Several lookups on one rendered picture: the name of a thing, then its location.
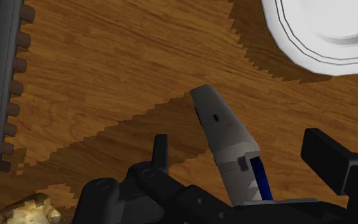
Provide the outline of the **beige lumpy object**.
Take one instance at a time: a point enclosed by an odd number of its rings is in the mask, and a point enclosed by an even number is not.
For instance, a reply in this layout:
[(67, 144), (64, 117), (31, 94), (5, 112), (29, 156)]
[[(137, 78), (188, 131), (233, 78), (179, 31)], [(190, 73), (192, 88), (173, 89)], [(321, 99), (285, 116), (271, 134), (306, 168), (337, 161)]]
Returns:
[(64, 224), (64, 218), (49, 195), (35, 193), (0, 210), (0, 224)]

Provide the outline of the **white plate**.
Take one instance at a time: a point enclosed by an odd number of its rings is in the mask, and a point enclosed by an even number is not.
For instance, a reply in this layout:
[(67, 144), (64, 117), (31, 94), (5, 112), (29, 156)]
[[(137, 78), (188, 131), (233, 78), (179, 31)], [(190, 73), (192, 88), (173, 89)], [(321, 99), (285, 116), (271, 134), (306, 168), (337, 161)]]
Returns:
[(317, 74), (358, 74), (358, 0), (261, 0), (280, 51)]

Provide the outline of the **grey and blue tapered object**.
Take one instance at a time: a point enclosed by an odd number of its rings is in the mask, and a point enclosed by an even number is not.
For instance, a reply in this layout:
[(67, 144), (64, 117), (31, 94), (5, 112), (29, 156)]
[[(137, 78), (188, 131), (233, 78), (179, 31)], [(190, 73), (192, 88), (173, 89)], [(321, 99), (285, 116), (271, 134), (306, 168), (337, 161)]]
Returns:
[(214, 87), (202, 85), (190, 94), (231, 204), (271, 202), (260, 148), (249, 131)]

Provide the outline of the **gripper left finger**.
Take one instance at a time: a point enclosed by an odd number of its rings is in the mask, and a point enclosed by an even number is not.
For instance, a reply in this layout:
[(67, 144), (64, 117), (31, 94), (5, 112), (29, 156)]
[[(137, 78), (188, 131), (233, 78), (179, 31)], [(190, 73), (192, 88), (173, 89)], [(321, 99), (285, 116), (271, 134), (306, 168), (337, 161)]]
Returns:
[(137, 198), (138, 224), (231, 224), (230, 206), (196, 185), (184, 186), (168, 175), (168, 137), (157, 134), (152, 159), (132, 165), (125, 180), (89, 181), (82, 189), (72, 224), (115, 224), (122, 219), (118, 199)]

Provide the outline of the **grey rail with brown pegs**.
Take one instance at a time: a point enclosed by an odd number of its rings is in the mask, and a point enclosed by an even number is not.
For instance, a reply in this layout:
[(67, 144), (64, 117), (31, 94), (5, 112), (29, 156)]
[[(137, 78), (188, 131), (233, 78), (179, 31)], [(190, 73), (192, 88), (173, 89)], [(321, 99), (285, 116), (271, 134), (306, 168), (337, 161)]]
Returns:
[(8, 123), (9, 116), (18, 116), (20, 106), (10, 102), (11, 95), (22, 95), (24, 86), (15, 81), (15, 72), (24, 73), (27, 61), (17, 57), (19, 48), (28, 49), (31, 36), (20, 30), (21, 23), (32, 23), (35, 9), (25, 0), (0, 0), (0, 172), (9, 172), (11, 164), (2, 159), (11, 154), (13, 145), (5, 141), (6, 136), (15, 136), (17, 126)]

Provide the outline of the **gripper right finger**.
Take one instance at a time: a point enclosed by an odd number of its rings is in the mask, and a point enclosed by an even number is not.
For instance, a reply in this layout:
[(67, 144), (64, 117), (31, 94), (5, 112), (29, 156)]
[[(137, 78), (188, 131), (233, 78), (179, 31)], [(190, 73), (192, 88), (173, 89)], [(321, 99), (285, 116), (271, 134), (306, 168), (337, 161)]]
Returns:
[(301, 158), (335, 194), (348, 196), (345, 224), (358, 224), (358, 153), (318, 128), (307, 128)]

